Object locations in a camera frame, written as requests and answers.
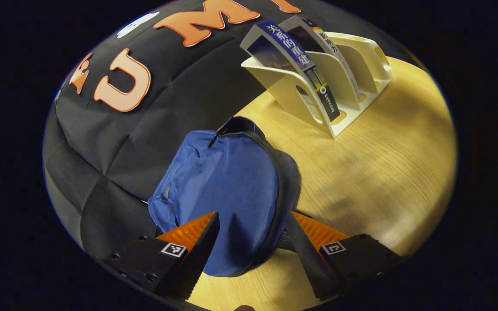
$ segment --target wood grain surface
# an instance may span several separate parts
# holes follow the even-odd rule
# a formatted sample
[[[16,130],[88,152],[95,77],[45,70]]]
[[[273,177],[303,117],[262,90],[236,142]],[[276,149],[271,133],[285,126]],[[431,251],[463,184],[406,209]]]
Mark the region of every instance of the wood grain surface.
[[[443,96],[422,69],[388,57],[395,77],[336,139],[283,111],[268,92],[237,115],[255,121],[267,140],[297,162],[298,210],[350,236],[367,233],[400,255],[413,254],[448,205],[457,146]],[[294,311],[320,302],[297,258],[276,250],[235,277],[202,274],[190,303],[215,311],[250,305]]]

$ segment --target orange letter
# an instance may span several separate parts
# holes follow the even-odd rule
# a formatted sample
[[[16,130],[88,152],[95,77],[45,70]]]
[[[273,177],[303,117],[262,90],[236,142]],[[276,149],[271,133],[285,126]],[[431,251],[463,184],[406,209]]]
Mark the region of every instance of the orange letter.
[[[120,68],[134,78],[134,87],[130,92],[122,93],[109,84],[109,77],[101,78],[93,93],[94,100],[100,100],[112,108],[127,112],[136,108],[149,90],[151,75],[147,68],[128,56],[128,49],[123,49],[111,63],[111,70]]]
[[[280,10],[282,10],[282,12],[286,12],[286,13],[301,12],[300,8],[298,8],[296,6],[292,6],[286,0],[272,0],[272,2],[274,2],[275,4],[278,4],[278,6],[280,7]]]
[[[91,53],[86,55],[78,65],[78,68],[74,71],[73,76],[70,79],[69,85],[74,84],[77,87],[77,94],[79,95],[82,91],[83,84],[86,82],[87,75],[89,74],[89,70],[87,67],[89,66],[89,58],[91,57]]]
[[[241,24],[261,16],[232,0],[206,0],[202,12],[174,13],[154,24],[153,28],[168,27],[184,37],[184,47],[192,47],[211,35],[211,30],[201,30],[194,25],[223,29],[226,24],[222,14],[228,16],[230,24]]]

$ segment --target blue backpack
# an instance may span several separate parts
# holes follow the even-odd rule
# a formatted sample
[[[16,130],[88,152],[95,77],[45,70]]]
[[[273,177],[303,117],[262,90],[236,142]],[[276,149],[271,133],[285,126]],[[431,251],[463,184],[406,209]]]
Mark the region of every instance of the blue backpack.
[[[204,272],[233,277],[265,262],[300,193],[299,170],[254,122],[231,118],[218,131],[185,136],[153,196],[149,212],[164,233],[217,211],[220,232]]]

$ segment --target zipper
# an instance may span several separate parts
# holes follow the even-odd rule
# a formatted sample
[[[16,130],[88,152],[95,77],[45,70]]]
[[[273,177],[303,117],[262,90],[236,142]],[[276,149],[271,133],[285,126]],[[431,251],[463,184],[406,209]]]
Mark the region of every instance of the zipper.
[[[278,156],[275,154],[275,149],[267,141],[263,140],[255,132],[237,132],[237,133],[218,134],[213,139],[213,142],[214,142],[214,140],[216,140],[216,137],[218,137],[218,136],[220,136],[220,137],[246,136],[247,138],[253,140],[257,144],[259,144],[259,146],[261,146],[261,148],[264,149],[265,152],[269,155],[269,157],[272,160],[272,163],[274,164],[274,168],[276,169],[276,175],[278,175],[278,197],[276,200],[274,216],[272,217],[271,225],[268,228],[268,232],[267,232],[267,235],[266,235],[264,242],[261,244],[259,250],[257,250],[255,258],[253,259],[253,261],[249,265],[249,268],[253,268],[253,266],[255,266],[255,262],[260,261],[263,258],[263,255],[264,255],[263,252],[264,252],[265,248],[268,248],[270,246],[273,233],[278,228],[278,223],[279,223],[278,218],[279,218],[280,211],[282,209],[283,196],[284,196],[284,194],[283,194],[284,193],[284,191],[283,191],[284,190],[284,180],[283,180],[282,171],[280,169],[281,162],[280,162]]]

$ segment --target book stand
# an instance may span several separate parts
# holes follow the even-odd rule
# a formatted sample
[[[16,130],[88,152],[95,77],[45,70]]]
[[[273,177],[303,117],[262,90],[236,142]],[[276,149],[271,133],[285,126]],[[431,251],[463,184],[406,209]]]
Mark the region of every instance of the book stand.
[[[297,73],[264,67],[252,57],[243,61],[241,67],[267,89],[283,110],[336,138],[385,90],[393,79],[393,72],[375,41],[348,34],[326,34],[346,58],[361,91],[360,98],[356,98],[338,59],[330,54],[306,51],[342,112],[333,122],[329,121],[316,90]]]

